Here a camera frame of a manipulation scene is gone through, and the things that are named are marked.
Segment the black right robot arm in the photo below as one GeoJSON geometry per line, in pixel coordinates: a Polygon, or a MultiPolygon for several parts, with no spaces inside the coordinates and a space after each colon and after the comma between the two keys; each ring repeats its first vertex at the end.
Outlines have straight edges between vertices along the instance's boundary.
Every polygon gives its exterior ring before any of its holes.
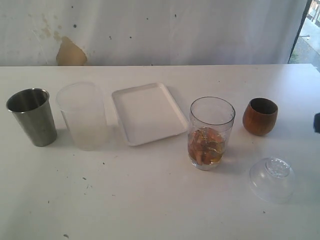
{"type": "Polygon", "coordinates": [[[315,133],[320,133],[320,113],[314,115],[313,129],[315,133]]]}

